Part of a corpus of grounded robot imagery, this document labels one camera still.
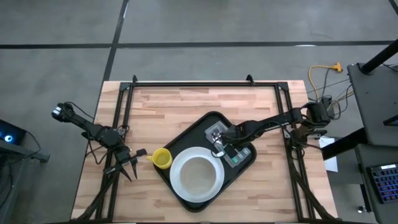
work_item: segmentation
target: butcher block tabletop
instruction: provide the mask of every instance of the butcher block tabletop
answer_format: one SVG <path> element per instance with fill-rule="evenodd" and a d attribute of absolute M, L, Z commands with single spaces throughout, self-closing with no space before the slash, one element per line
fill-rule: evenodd
<path fill-rule="evenodd" d="M 293 107 L 307 100 L 304 82 L 289 84 Z M 104 82 L 95 123 L 112 126 L 120 82 Z M 127 94 L 124 94 L 119 124 L 122 123 Z M 284 111 L 287 105 L 283 100 Z M 129 112 L 130 130 L 126 145 L 135 154 L 145 148 L 148 154 L 164 147 L 209 111 L 219 111 L 232 123 L 261 120 L 278 114 L 273 87 L 135 87 Z M 114 208 L 114 222 L 294 222 L 292 185 L 287 166 L 285 146 L 280 128 L 264 133 L 252 142 L 257 149 L 256 161 L 242 173 L 214 202 L 202 212 L 187 211 L 153 164 L 140 157 L 138 179 L 131 166 L 126 171 L 132 182 L 120 175 Z M 95 152 L 102 157 L 106 149 Z M 326 210 L 337 216 L 328 176 L 318 149 L 305 149 L 310 188 Z M 96 165 L 93 156 L 86 157 L 71 218 L 81 215 L 101 186 L 104 163 Z M 104 203 L 108 211 L 109 193 Z M 305 217 L 307 209 L 300 190 Z"/>

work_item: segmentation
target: gray floor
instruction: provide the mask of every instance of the gray floor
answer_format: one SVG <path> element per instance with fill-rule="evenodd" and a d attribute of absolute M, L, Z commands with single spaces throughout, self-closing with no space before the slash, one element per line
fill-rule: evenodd
<path fill-rule="evenodd" d="M 1 0 L 0 45 L 111 43 L 121 4 Z M 130 0 L 120 42 L 394 40 L 397 22 L 388 0 Z M 341 62 L 345 68 L 384 47 L 119 49 L 110 80 L 130 80 L 133 74 L 140 80 L 242 80 L 251 74 L 257 80 L 305 80 L 311 90 L 309 66 Z M 48 164 L 32 161 L 13 223 L 68 220 L 86 141 L 78 128 L 50 113 L 68 100 L 94 114 L 108 55 L 109 49 L 0 50 L 0 119 L 34 133 L 51 154 Z M 314 69 L 316 86 L 323 85 L 325 72 Z M 330 72 L 328 83 L 345 78 L 346 72 Z M 325 94 L 337 96 L 348 85 L 327 88 Z M 348 103 L 341 119 L 327 127 L 331 136 L 362 126 L 355 98 Z M 356 212 L 363 203 L 359 188 L 336 178 L 330 180 L 339 216 L 374 222 L 371 213 Z"/>

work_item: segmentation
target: yellow cup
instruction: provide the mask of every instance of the yellow cup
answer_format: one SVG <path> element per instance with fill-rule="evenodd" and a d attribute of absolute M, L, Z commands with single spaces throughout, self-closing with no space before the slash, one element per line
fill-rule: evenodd
<path fill-rule="evenodd" d="M 147 160 L 152 161 L 161 169 L 168 169 L 172 165 L 173 157 L 169 150 L 160 148 L 156 149 L 152 156 L 147 156 Z"/>

